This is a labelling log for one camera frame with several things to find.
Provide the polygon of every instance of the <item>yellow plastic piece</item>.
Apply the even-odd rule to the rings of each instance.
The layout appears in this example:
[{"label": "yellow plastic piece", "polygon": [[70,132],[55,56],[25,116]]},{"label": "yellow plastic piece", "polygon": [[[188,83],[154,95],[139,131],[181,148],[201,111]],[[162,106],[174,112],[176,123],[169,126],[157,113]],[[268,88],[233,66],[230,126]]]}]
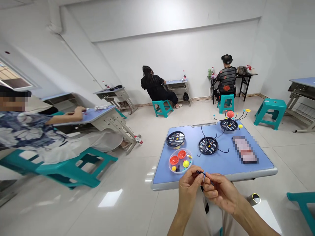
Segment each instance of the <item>yellow plastic piece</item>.
[{"label": "yellow plastic piece", "polygon": [[188,160],[184,161],[183,166],[187,168],[189,166],[189,161]]}]

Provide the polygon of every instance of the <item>ceiling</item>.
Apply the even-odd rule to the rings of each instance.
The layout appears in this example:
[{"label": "ceiling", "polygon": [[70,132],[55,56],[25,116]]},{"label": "ceiling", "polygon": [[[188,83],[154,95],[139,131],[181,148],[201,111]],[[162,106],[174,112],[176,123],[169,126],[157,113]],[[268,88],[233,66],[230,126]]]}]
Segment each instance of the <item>ceiling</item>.
[{"label": "ceiling", "polygon": [[33,3],[34,0],[0,0],[0,9],[18,7]]}]

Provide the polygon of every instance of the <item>window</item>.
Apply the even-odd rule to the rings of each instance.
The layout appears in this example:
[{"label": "window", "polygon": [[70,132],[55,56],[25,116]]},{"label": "window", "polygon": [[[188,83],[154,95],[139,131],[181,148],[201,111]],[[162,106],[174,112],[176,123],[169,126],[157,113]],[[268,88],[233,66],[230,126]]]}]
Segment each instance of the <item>window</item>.
[{"label": "window", "polygon": [[32,87],[33,85],[22,78],[11,68],[0,61],[0,85],[8,86],[12,89],[21,89]]}]

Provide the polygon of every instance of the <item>white pants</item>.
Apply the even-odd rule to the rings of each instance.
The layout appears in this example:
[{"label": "white pants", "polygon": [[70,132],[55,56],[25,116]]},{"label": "white pants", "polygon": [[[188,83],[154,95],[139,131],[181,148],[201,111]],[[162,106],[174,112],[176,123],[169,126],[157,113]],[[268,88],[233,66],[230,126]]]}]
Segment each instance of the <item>white pants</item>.
[{"label": "white pants", "polygon": [[[205,196],[201,188],[197,191],[196,203],[185,228],[185,236],[211,236],[207,215],[204,210]],[[247,236],[248,234],[234,218],[222,210],[223,235]]]},{"label": "white pants", "polygon": [[46,164],[55,164],[75,158],[89,147],[101,152],[111,151],[121,144],[122,138],[122,134],[111,129],[82,133],[69,138],[65,145],[40,152],[39,155]]}]

